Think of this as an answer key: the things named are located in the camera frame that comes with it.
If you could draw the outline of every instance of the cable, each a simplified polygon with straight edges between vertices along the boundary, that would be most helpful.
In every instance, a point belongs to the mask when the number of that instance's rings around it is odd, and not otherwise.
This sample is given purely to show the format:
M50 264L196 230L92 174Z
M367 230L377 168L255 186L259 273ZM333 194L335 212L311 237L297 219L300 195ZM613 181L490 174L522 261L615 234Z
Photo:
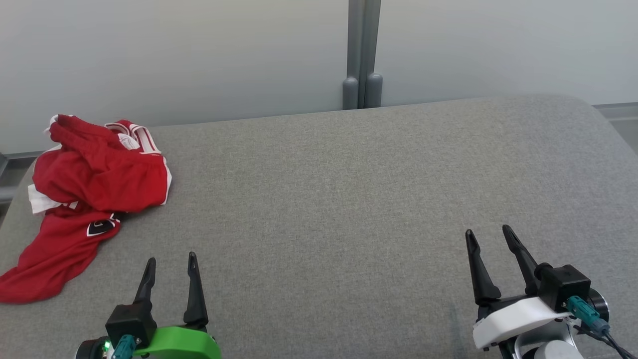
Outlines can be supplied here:
M621 346L618 345L618 343L614 340L614 338L611 336L611 334L609 334L609 330L606 330L603 333L603 335L605 335L607 340L609 340L609 342L611 343L611 346L614 347L614 349L618 352L618 354L620 354L620 356L622 356L624 359L630 359L629 356L625 355L625 353L628 353L628 352L626 350L624 350L623 348L621 348Z
M587 336L589 336L589 337L591 337L591 338L594 338L594 339L596 339L596 340L598 340L598 341L600 341L600 342L603 342L603 343L607 344L608 346L610 346L610 347L612 347L612 348L616 349L616 347L614 347L614 345L613 345L613 344L612 344L609 340L607 340L606 338L603 338L603 337L601 337L601 336L599 336L599 335L596 335L596 334L592 333L591 331L589 331L589 330L587 330L587 329L585 329L585 328L582 328L582 327L580 327L580 326L578 326L578 325L572 325L572 326L573 326L573 327L574 327L574 329L576 329L579 333L586 334ZM620 356L621 356L622 358L624 358L624 359L627 359L627 358L628 358L628 359L638 359L635 355L633 355L632 353L629 353L629 351L627 351L625 348L623 348L623 347L619 346L619 345L618 345L618 343L616 343L616 345L618 346L618 348L620 348L620 351L618 351L618 354L620 354Z

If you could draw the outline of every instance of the gray cushion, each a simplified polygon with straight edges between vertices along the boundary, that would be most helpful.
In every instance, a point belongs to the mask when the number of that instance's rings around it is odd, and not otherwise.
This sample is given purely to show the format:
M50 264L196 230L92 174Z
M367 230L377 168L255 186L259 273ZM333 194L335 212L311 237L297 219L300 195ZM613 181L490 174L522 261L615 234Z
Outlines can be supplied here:
M539 261L573 264L638 352L638 157L588 104L480 98L152 129L168 204L131 215L50 300L0 305L0 353L70 357L104 335L157 258L153 316L181 323L188 251L225 358L497 358L473 346L464 231L503 295L523 293L510 224ZM0 271L38 232L27 176ZM611 349L579 338L588 357Z

